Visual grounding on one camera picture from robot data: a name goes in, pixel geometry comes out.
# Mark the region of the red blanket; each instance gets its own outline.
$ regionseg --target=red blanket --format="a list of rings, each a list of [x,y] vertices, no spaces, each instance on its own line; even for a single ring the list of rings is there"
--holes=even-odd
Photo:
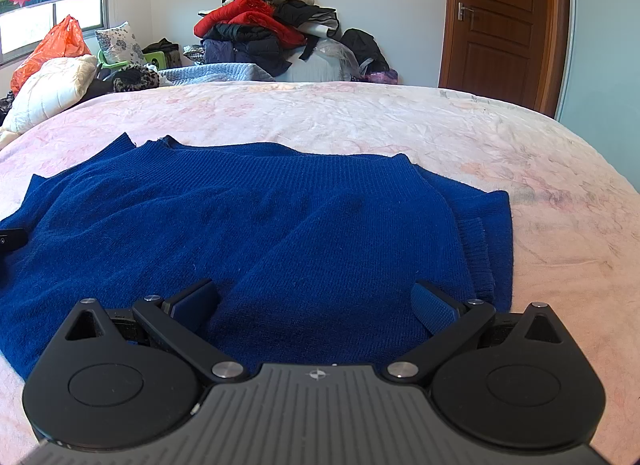
[[[226,23],[228,20],[232,20],[234,17],[251,10],[257,10],[267,16],[273,14],[273,7],[262,0],[234,0],[228,5],[216,8],[216,10],[212,10],[204,16],[198,24],[193,27],[193,33],[199,38],[203,38],[216,23]]]
[[[276,35],[276,37],[280,41],[281,46],[285,50],[296,48],[297,46],[301,46],[306,42],[305,36],[300,34],[300,32],[298,32],[292,26],[283,25],[282,23],[273,19],[271,16],[267,16],[261,12],[245,12],[244,14],[240,14],[239,16],[234,17],[227,23],[231,25],[251,25],[263,26],[264,28],[268,28]]]
[[[203,38],[216,23],[263,26],[276,35],[285,50],[305,44],[305,36],[292,26],[276,21],[271,17],[272,14],[273,7],[263,0],[234,0],[204,16],[193,27],[193,33]]]

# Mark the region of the silver screw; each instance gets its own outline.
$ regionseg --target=silver screw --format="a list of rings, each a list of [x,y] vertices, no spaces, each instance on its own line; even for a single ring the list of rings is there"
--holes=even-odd
[[[244,372],[244,368],[237,362],[219,362],[211,368],[211,373],[221,379],[235,379]]]
[[[408,379],[418,374],[418,366],[412,362],[394,362],[386,367],[389,375],[398,379]]]

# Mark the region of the pink bedsheet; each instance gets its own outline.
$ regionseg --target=pink bedsheet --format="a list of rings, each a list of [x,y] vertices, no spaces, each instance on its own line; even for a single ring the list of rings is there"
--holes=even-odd
[[[449,90],[352,83],[217,83],[102,97],[0,152],[0,218],[31,174],[52,176],[127,132],[198,146],[270,141],[313,153],[406,153],[484,190],[510,193],[514,311],[546,301],[598,372],[607,408],[595,447],[640,456],[640,195],[582,139],[517,106]],[[22,384],[0,359],[0,462],[33,445]]]

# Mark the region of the wooden door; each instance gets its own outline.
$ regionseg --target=wooden door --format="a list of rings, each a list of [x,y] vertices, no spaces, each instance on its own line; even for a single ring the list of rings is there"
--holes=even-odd
[[[441,86],[535,109],[549,0],[447,0]]]

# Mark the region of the floral pillow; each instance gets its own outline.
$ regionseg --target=floral pillow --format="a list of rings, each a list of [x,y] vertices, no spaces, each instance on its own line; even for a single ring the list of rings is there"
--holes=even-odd
[[[115,28],[96,30],[95,38],[107,63],[115,64],[126,60],[136,64],[146,64],[142,48],[137,43],[128,22]]]

